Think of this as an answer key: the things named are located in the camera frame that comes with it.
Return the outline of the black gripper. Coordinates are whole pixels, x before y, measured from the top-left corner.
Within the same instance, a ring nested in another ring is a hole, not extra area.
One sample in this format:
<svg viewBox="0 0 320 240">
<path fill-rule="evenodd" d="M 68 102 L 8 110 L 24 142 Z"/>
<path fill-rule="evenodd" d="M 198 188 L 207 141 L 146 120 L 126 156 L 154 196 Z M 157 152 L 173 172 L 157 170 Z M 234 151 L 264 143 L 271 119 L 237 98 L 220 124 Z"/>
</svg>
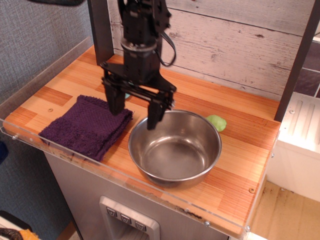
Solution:
<svg viewBox="0 0 320 240">
<path fill-rule="evenodd" d="M 103 85 L 110 112 L 116 116 L 125 108 L 125 94 L 149 102 L 147 129 L 154 130 L 166 110 L 174 104 L 176 87 L 160 74 L 162 47 L 149 51 L 124 51 L 124 62 L 101 64 Z"/>
</svg>

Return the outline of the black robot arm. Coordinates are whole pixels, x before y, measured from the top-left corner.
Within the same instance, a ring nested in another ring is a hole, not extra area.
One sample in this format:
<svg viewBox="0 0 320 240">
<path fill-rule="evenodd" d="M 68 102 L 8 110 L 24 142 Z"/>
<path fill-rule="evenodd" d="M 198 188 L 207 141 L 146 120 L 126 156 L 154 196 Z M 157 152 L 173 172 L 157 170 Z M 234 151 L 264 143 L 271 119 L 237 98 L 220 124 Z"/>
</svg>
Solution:
<svg viewBox="0 0 320 240">
<path fill-rule="evenodd" d="M 149 103 L 147 129 L 155 129 L 167 109 L 174 106 L 177 88 L 160 74 L 162 42 L 174 47 L 165 33 L 170 17 L 164 0 L 120 0 L 118 9 L 123 26 L 123 64 L 103 62 L 102 82 L 110 112 L 116 116 L 125 108 L 125 95 Z"/>
</svg>

